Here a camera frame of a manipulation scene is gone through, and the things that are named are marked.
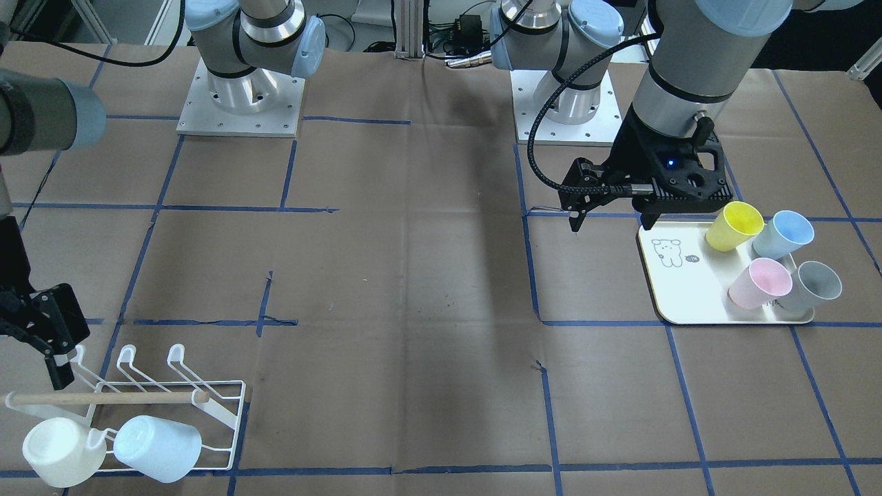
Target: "gray cup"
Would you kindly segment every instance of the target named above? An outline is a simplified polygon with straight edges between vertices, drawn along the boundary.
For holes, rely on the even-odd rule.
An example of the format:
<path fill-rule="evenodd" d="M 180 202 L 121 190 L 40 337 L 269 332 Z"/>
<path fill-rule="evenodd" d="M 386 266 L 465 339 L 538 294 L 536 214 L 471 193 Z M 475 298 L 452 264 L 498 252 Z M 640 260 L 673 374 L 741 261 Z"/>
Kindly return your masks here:
<path fill-rule="evenodd" d="M 805 312 L 842 294 L 839 275 L 820 262 L 803 262 L 790 276 L 793 289 L 778 298 L 778 304 L 785 310 Z"/>

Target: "cable connector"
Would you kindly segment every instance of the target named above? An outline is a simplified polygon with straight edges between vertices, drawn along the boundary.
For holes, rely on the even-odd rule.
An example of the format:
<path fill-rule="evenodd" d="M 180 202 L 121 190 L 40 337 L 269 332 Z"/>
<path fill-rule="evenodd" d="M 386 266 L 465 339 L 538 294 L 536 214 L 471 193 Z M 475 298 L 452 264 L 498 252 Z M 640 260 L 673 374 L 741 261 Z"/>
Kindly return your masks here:
<path fill-rule="evenodd" d="M 490 51 L 481 52 L 476 56 L 471 56 L 469 58 L 462 58 L 460 60 L 451 60 L 447 62 L 447 67 L 451 69 L 467 69 L 469 67 L 477 67 L 478 65 L 485 65 L 493 62 L 493 56 L 490 54 Z"/>

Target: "white tray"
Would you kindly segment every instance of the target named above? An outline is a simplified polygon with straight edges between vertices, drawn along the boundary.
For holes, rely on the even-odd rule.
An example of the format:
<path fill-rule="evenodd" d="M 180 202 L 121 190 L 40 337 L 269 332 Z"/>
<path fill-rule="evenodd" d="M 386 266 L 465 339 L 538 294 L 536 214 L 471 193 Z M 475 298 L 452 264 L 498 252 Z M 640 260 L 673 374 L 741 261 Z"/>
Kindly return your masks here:
<path fill-rule="evenodd" d="M 811 322 L 814 309 L 789 312 L 776 303 L 745 310 L 729 299 L 729 286 L 757 255 L 751 242 L 731 252 L 707 245 L 711 222 L 657 222 L 640 228 L 637 244 L 655 308 L 671 324 L 783 324 Z M 796 270 L 790 255 L 779 260 Z"/>

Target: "plastic cup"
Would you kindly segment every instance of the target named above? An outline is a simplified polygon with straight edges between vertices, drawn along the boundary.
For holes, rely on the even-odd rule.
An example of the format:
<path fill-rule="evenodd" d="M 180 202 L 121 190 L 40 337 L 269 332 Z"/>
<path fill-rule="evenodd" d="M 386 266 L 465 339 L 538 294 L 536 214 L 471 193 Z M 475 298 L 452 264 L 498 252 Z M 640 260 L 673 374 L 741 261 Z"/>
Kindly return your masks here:
<path fill-rule="evenodd" d="M 753 251 L 760 257 L 779 259 L 815 238 L 815 229 L 805 217 L 792 210 L 781 210 L 753 238 Z"/>
<path fill-rule="evenodd" d="M 778 298 L 785 310 L 805 312 L 842 294 L 842 280 L 832 268 L 820 262 L 803 262 L 792 274 L 793 290 Z"/>
<path fill-rule="evenodd" d="M 759 234 L 764 225 L 759 210 L 742 201 L 730 201 L 707 230 L 705 239 L 716 251 L 728 252 Z"/>
<path fill-rule="evenodd" d="M 63 417 L 40 422 L 21 445 L 25 460 L 52 487 L 71 487 L 90 478 L 107 449 L 102 431 Z"/>
<path fill-rule="evenodd" d="M 201 450 L 196 427 L 148 415 L 129 419 L 113 443 L 117 460 L 165 484 L 193 470 Z"/>
<path fill-rule="evenodd" d="M 787 268 L 776 260 L 755 259 L 729 286 L 729 298 L 752 310 L 783 297 L 793 288 Z"/>

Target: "wooden dowel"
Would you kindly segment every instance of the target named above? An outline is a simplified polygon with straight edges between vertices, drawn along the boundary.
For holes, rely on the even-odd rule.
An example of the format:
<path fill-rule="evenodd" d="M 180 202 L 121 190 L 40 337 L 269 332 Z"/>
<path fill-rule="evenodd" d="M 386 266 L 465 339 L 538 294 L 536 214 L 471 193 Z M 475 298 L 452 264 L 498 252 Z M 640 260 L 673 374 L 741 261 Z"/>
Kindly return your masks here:
<path fill-rule="evenodd" d="M 193 401 L 205 403 L 209 399 L 207 391 L 198 391 L 195 397 L 192 391 L 180 393 L 43 393 L 32 395 L 11 393 L 11 395 L 13 395 L 9 401 L 11 406 L 182 404 Z"/>

